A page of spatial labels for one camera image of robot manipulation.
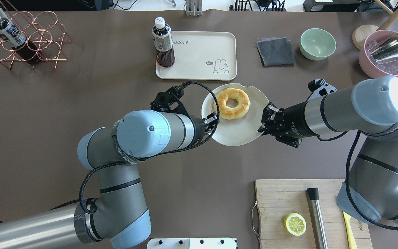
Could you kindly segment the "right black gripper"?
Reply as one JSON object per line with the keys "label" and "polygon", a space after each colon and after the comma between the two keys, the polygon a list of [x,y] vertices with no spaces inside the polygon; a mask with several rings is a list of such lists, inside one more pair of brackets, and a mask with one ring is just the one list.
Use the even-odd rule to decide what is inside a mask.
{"label": "right black gripper", "polygon": [[310,128],[305,121],[306,104],[297,104],[278,109],[272,102],[263,110],[261,126],[257,132],[274,136],[281,143],[297,148],[302,139],[310,136]]}

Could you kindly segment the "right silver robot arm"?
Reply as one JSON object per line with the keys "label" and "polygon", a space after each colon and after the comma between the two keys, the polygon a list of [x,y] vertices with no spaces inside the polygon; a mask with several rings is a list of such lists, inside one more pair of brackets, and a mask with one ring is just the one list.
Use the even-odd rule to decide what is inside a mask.
{"label": "right silver robot arm", "polygon": [[258,132],[296,148],[306,137],[357,130],[336,204],[357,220],[398,231],[398,77],[340,91],[315,79],[308,88],[303,103],[267,104]]}

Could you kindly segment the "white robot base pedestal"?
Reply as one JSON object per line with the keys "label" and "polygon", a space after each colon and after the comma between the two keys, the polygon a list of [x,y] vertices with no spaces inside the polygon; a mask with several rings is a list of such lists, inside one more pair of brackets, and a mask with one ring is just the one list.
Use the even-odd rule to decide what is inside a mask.
{"label": "white robot base pedestal", "polygon": [[154,238],[147,249],[237,249],[235,238]]}

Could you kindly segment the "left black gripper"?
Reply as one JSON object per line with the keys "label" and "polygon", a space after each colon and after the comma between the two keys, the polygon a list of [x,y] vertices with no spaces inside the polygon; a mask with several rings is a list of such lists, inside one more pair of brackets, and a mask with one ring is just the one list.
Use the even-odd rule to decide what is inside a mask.
{"label": "left black gripper", "polygon": [[193,139],[190,143],[191,146],[200,143],[205,135],[206,126],[213,127],[219,123],[219,117],[216,112],[212,112],[206,118],[199,118],[191,116],[193,124]]}

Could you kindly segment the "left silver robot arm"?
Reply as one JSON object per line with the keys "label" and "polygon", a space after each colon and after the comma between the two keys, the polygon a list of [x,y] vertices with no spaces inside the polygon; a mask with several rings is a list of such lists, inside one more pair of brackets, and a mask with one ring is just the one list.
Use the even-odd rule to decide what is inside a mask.
{"label": "left silver robot arm", "polygon": [[85,199],[80,189],[77,203],[0,222],[0,249],[62,249],[103,239],[115,249],[127,249],[144,242],[151,222],[137,164],[198,146],[218,122],[214,113],[201,119],[145,109],[85,135],[77,148],[80,162],[90,170],[83,184],[97,173],[101,196]]}

